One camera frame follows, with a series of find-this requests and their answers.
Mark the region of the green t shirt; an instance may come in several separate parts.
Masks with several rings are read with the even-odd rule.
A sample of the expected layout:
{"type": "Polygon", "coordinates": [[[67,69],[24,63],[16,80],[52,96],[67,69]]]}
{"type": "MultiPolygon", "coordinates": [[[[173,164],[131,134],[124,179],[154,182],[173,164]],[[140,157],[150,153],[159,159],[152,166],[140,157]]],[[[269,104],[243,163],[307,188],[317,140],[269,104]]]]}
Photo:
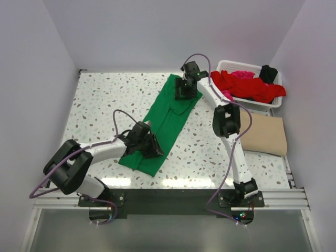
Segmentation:
{"type": "Polygon", "coordinates": [[[171,74],[155,102],[151,105],[144,121],[152,123],[152,132],[156,135],[164,155],[146,159],[140,152],[123,157],[119,164],[133,170],[138,170],[154,177],[170,153],[179,133],[182,131],[191,111],[202,97],[200,92],[190,100],[175,99],[175,80],[177,75],[171,74]]]}

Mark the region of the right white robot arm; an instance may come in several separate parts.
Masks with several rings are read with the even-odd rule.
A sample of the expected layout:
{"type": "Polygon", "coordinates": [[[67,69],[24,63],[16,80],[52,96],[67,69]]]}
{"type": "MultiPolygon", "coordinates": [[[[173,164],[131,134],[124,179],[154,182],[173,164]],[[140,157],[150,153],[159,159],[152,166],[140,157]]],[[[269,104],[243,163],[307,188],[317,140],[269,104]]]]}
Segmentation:
{"type": "Polygon", "coordinates": [[[230,157],[229,167],[233,173],[234,201],[246,206],[258,193],[258,186],[247,165],[240,138],[241,106],[226,98],[213,83],[207,71],[201,71],[195,61],[184,63],[182,77],[175,81],[175,99],[187,100],[201,93],[214,108],[212,127],[221,139],[230,157]]]}

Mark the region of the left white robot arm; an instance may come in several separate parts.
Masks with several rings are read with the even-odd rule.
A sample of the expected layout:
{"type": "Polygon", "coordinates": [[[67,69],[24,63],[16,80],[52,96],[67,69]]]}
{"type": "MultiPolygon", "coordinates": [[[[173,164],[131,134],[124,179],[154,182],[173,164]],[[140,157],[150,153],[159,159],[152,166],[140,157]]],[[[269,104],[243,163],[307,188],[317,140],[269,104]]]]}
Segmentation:
{"type": "Polygon", "coordinates": [[[151,159],[164,155],[150,122],[137,122],[113,140],[80,144],[67,140],[44,167],[44,175],[65,195],[79,193],[90,197],[97,206],[108,202],[108,187],[98,178],[87,175],[93,164],[139,152],[151,159]]]}

